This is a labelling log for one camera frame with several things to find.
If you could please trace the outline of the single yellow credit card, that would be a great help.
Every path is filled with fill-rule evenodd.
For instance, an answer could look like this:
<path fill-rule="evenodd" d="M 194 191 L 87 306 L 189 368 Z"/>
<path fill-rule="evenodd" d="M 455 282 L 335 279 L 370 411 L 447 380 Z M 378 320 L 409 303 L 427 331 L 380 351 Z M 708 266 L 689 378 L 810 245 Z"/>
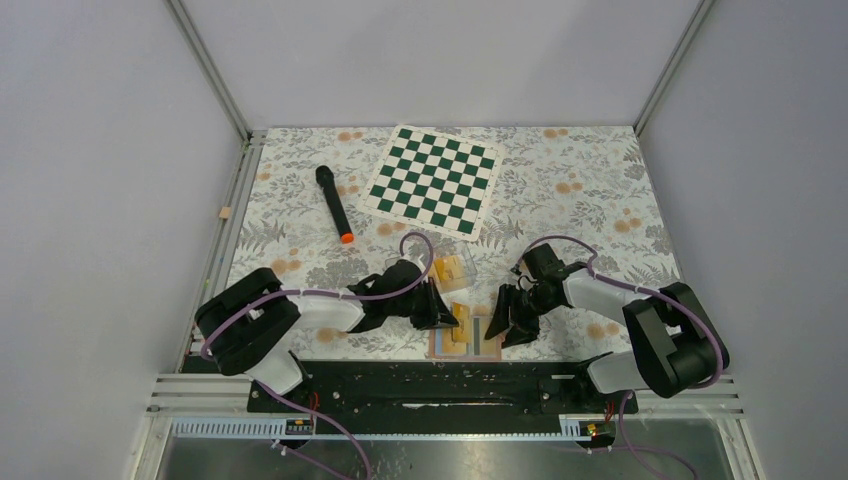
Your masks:
<path fill-rule="evenodd" d="M 468 344 L 454 341 L 450 334 L 442 335 L 435 348 L 435 353 L 442 357 L 463 357 L 467 352 Z"/>

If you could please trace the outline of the tan leather card holder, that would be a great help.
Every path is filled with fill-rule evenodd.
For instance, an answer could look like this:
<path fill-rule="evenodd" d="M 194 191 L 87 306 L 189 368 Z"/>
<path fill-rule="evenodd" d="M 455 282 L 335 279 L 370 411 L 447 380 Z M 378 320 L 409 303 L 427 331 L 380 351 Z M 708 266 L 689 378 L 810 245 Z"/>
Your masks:
<path fill-rule="evenodd" d="M 429 351 L 426 357 L 436 360 L 496 362 L 502 358 L 500 338 L 485 339 L 491 319 L 474 316 L 470 342 L 455 342 L 451 329 L 430 331 Z"/>

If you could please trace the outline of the clear acrylic card box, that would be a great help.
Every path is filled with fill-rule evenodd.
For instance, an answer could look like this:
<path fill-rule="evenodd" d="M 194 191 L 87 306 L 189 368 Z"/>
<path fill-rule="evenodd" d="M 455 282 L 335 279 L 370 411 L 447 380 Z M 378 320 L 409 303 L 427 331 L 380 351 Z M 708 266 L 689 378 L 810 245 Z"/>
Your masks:
<path fill-rule="evenodd" d="M 469 249 L 459 243 L 434 244 L 433 250 L 422 242 L 409 242 L 404 252 L 385 261 L 389 291 L 409 284 L 430 283 L 442 294 L 469 288 L 477 269 Z"/>

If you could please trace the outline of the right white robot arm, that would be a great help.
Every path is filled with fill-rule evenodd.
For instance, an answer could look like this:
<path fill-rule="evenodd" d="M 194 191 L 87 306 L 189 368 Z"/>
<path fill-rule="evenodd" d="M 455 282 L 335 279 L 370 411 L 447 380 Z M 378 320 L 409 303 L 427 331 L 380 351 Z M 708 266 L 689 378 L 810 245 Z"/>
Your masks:
<path fill-rule="evenodd" d="M 729 366 L 729 353 L 694 291 L 675 282 L 651 289 L 598 272 L 593 262 L 565 263 L 548 238 L 533 242 L 514 265 L 528 273 L 529 287 L 503 284 L 485 337 L 500 337 L 504 348 L 535 341 L 542 316 L 558 309 L 583 309 L 623 325 L 627 352 L 597 356 L 580 368 L 575 402 L 597 412 L 613 393 L 650 390 L 671 398 L 716 383 Z"/>

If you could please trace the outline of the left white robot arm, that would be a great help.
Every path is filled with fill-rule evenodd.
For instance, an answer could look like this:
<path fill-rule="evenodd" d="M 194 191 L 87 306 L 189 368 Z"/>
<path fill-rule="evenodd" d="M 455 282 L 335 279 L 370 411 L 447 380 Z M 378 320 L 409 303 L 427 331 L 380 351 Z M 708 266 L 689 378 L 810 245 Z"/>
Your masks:
<path fill-rule="evenodd" d="M 419 264 L 399 259 L 382 274 L 335 291 L 285 290 L 269 268 L 259 268 L 203 304 L 195 323 L 201 355 L 224 376 L 245 374 L 272 390 L 288 411 L 309 401 L 310 385 L 297 356 L 283 344 L 294 331 L 329 328 L 348 334 L 406 318 L 417 330 L 459 322 Z"/>

